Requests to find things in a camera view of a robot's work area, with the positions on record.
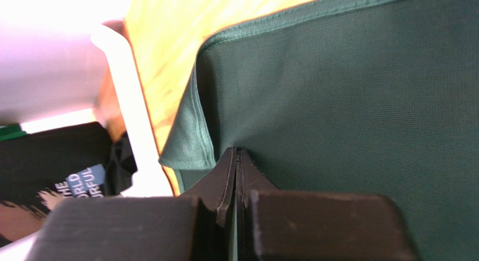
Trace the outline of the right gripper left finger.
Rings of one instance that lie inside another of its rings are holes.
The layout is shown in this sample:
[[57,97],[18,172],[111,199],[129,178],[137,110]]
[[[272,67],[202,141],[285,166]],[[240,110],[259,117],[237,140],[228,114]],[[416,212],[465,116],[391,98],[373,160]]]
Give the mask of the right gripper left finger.
[[177,197],[63,201],[27,259],[228,260],[236,154]]

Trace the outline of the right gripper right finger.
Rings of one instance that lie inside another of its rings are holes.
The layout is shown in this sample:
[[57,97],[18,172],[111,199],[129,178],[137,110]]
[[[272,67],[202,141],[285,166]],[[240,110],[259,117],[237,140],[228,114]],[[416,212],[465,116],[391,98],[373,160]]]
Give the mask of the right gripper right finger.
[[239,260],[417,260],[398,207],[386,196],[278,189],[239,150]]

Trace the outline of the dark green cloth napkin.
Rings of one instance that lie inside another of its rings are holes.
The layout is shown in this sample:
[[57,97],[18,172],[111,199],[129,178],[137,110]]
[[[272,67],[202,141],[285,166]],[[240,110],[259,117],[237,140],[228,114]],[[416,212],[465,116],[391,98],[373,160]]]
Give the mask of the dark green cloth napkin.
[[282,190],[392,198],[423,260],[477,260],[478,0],[316,0],[213,34],[160,163],[185,191],[229,147]]

